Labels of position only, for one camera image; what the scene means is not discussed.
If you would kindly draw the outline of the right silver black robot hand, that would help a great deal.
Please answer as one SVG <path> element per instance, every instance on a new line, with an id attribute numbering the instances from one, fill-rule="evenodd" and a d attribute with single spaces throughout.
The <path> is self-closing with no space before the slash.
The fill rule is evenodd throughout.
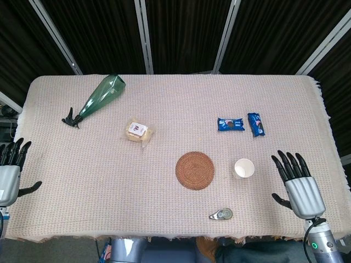
<path id="1" fill-rule="evenodd" d="M 284 183 L 288 200 L 272 193 L 273 199 L 281 206 L 291 209 L 303 220 L 320 218 L 326 210 L 319 187 L 312 177 L 304 158 L 296 153 L 283 153 L 278 150 L 279 157 L 272 155 L 278 173 Z"/>

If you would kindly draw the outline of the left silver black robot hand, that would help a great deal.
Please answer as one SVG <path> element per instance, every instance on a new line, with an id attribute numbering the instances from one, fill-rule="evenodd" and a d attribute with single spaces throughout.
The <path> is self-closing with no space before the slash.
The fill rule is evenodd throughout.
<path id="1" fill-rule="evenodd" d="M 42 182 L 20 189 L 21 173 L 27 152 L 32 144 L 28 141 L 21 145 L 24 138 L 9 144 L 1 144 L 1 208 L 9 207 L 17 198 L 37 191 Z"/>

